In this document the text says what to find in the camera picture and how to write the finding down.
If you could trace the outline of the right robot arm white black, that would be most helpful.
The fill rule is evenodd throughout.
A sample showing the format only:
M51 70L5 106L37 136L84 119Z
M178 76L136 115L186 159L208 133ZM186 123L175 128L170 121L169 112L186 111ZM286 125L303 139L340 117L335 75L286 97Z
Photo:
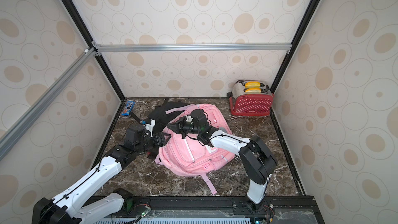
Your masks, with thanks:
M247 208L256 212L265 200L266 189L271 175L278 165L277 159L258 136L241 138L228 134L226 129L215 127L204 110L193 110L180 117L167 128L182 138L195 134L193 139L202 145L221 148L240 157L247 176L250 178L247 191Z

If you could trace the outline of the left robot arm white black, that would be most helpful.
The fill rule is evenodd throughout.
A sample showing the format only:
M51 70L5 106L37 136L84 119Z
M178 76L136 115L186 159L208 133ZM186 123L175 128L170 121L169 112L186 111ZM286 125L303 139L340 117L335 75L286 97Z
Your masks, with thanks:
M171 137L164 132L153 133L148 125L129 127L123 142L109 150L85 176L52 199L39 200L33 208L32 223L93 224L113 213L131 213L135 208L133 195L124 189L92 204L86 202L137 156L158 151Z

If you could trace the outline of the pink backpack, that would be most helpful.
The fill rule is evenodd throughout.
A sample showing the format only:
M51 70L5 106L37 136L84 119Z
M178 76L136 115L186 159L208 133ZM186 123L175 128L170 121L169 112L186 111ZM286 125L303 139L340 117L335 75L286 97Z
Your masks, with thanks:
M221 111L211 104L189 104L185 111L171 123L196 109L204 110L213 126L226 129L228 134L232 133ZM204 146L193 140L192 135L183 139L180 134L172 132L167 127L165 131L171 135L171 139L159 149L155 158L156 164L165 166L179 176L201 176L211 193L216 195L217 191L206 174L225 166L233 160L235 154L221 148Z

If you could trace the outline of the black backpack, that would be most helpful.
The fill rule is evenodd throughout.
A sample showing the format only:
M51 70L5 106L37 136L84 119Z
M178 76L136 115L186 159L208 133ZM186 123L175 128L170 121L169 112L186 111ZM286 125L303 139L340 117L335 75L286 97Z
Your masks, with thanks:
M153 134L159 132L166 133L165 128L167 124L181 115L188 106L189 104L184 102L165 101L164 104L156 106L156 108L148 114L146 119L139 118L136 114L131 112L130 116L133 117L138 124L132 125L127 129L123 143L123 146L129 150L130 157L136 158L139 155L147 154L149 158L154 159L158 155L158 153L145 152L145 136L144 126L141 124L142 120L155 120Z

